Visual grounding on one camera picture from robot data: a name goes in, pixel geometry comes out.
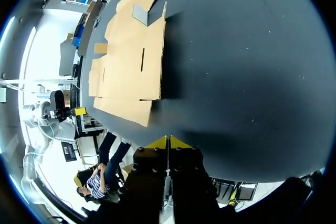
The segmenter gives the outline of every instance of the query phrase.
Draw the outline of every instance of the black tabletop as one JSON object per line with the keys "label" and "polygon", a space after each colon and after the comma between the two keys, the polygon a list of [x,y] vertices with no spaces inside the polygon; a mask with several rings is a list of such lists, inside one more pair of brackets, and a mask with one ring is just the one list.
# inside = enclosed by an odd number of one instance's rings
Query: black tabletop
{"label": "black tabletop", "polygon": [[113,0],[92,32],[83,74],[89,114],[138,145],[163,135],[199,146],[210,175],[274,182],[322,168],[336,123],[334,52],[310,0],[167,1],[162,100],[142,127],[92,107],[94,44],[115,14]]}

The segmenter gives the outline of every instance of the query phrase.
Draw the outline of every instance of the cardboard box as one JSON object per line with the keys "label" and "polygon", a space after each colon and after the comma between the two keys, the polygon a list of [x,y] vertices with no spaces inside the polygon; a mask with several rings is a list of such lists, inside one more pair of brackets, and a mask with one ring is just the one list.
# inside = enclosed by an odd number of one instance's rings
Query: cardboard box
{"label": "cardboard box", "polygon": [[107,25],[108,44],[95,46],[96,53],[106,55],[92,61],[89,74],[95,108],[143,126],[148,125],[152,101],[161,98],[166,3],[162,16],[147,26],[154,1],[119,1]]}
{"label": "cardboard box", "polygon": [[121,173],[126,181],[129,173],[132,171],[133,164],[127,165],[121,169]]}

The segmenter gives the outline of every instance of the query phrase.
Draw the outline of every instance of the yellow bracket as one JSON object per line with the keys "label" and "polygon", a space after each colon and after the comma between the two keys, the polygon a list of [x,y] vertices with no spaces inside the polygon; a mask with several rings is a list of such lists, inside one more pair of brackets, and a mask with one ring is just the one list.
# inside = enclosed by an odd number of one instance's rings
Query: yellow bracket
{"label": "yellow bracket", "polygon": [[75,108],[75,115],[85,115],[86,114],[86,108]]}
{"label": "yellow bracket", "polygon": [[166,149],[166,142],[167,142],[167,136],[163,136],[162,138],[156,140],[154,143],[151,143],[150,145],[147,145],[145,148],[149,148],[149,149],[154,149],[154,148]]}
{"label": "yellow bracket", "polygon": [[170,136],[170,147],[172,149],[180,148],[192,148],[190,145],[183,143],[181,140],[178,140],[175,136]]}

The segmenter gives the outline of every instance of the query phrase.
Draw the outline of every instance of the man sitting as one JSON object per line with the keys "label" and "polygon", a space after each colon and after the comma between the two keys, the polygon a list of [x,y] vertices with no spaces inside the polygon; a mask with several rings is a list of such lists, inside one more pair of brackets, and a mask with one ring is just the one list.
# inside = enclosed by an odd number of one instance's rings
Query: man sitting
{"label": "man sitting", "polygon": [[99,166],[93,171],[85,186],[77,187],[77,193],[81,197],[103,198],[109,190],[118,190],[117,168],[127,151],[131,147],[123,139],[116,153],[109,160],[110,148],[117,137],[108,132],[99,147]]}

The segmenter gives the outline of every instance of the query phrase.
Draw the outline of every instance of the metal rod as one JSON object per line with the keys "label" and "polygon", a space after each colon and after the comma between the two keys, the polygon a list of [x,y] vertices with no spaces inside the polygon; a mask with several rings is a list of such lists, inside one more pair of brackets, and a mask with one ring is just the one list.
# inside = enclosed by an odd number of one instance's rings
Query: metal rod
{"label": "metal rod", "polygon": [[65,80],[65,79],[36,79],[36,80],[0,80],[0,84],[28,84],[34,82],[46,82],[46,83],[58,83],[58,84],[67,84],[67,83],[75,83],[76,80]]}

